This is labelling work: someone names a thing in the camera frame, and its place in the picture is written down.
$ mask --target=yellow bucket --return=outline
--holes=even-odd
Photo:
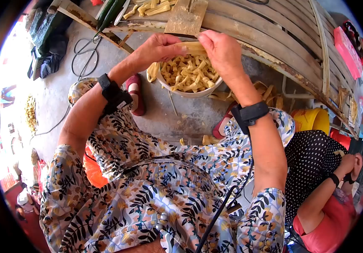
[[[329,136],[329,114],[324,109],[299,109],[291,116],[295,120],[295,132],[322,130]]]

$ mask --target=white bucket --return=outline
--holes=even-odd
[[[166,81],[164,80],[162,73],[160,72],[160,68],[159,68],[159,72],[157,74],[157,79],[159,81],[159,83],[161,85],[163,85],[163,87],[165,87],[166,89],[168,89],[169,91],[178,94],[182,97],[186,97],[186,98],[203,98],[203,97],[207,97],[209,96],[211,93],[214,92],[214,90],[222,83],[222,78],[218,77],[218,80],[215,82],[215,86],[205,89],[202,92],[196,92],[196,93],[189,93],[189,92],[181,92],[179,90],[175,90],[172,91],[171,87],[166,83]]]

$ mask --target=hand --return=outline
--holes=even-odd
[[[339,167],[335,170],[336,176],[339,180],[342,180],[344,176],[351,172],[355,165],[355,156],[352,154],[346,154],[342,157],[342,162]]]
[[[354,168],[351,171],[351,180],[356,181],[358,178],[358,175],[360,174],[361,168],[363,167],[363,157],[360,153],[357,153],[354,155],[355,157],[355,163]]]
[[[147,69],[154,62],[168,61],[177,55],[186,53],[186,47],[173,45],[181,40],[170,34],[156,33],[150,36],[137,50],[126,60],[130,61],[134,72],[141,72]]]
[[[242,49],[232,37],[212,30],[202,32],[198,40],[205,48],[214,69],[228,83],[233,79],[245,75],[242,66]]]

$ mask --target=red shoe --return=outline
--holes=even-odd
[[[237,105],[238,103],[236,101],[232,102],[232,104],[229,105],[228,109],[226,110],[226,113],[224,115],[224,117],[221,119],[221,121],[218,122],[218,124],[216,124],[216,126],[212,129],[212,135],[214,135],[215,138],[217,139],[222,139],[225,137],[225,135],[221,135],[221,133],[219,132],[219,128],[224,127],[228,121],[233,118],[233,116],[231,114],[229,114],[230,110],[232,109],[232,107],[234,107],[235,105]]]
[[[127,92],[131,95],[131,97],[134,100],[133,107],[130,109],[130,112],[132,112],[133,115],[135,116],[143,116],[146,113],[146,109],[141,94],[142,84],[139,74],[135,74],[127,79],[126,88]]]

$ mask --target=pearl button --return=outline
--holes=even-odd
[[[166,219],[167,219],[167,214],[162,213],[162,214],[160,215],[160,219],[161,219],[161,220],[166,220]]]

